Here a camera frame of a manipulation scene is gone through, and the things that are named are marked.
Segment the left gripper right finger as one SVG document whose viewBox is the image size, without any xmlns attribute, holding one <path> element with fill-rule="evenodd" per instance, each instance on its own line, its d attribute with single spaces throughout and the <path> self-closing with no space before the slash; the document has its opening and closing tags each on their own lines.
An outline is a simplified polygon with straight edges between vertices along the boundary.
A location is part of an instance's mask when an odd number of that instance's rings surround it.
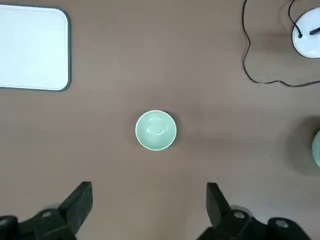
<svg viewBox="0 0 320 240">
<path fill-rule="evenodd" d="M 232 209 L 215 182 L 206 185 L 206 211 L 211 222 L 201 240 L 309 240 L 293 220 L 270 218 L 266 224 L 243 210 Z"/>
</svg>

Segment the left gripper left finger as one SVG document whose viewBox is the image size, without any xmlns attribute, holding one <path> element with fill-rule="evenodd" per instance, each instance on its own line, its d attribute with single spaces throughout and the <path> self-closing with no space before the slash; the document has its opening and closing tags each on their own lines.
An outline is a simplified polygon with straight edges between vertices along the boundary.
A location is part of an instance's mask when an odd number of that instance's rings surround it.
<svg viewBox="0 0 320 240">
<path fill-rule="evenodd" d="M 14 215 L 0 217 L 2 240 L 75 240 L 93 208 L 90 181 L 81 184 L 57 207 L 47 208 L 19 222 Z"/>
</svg>

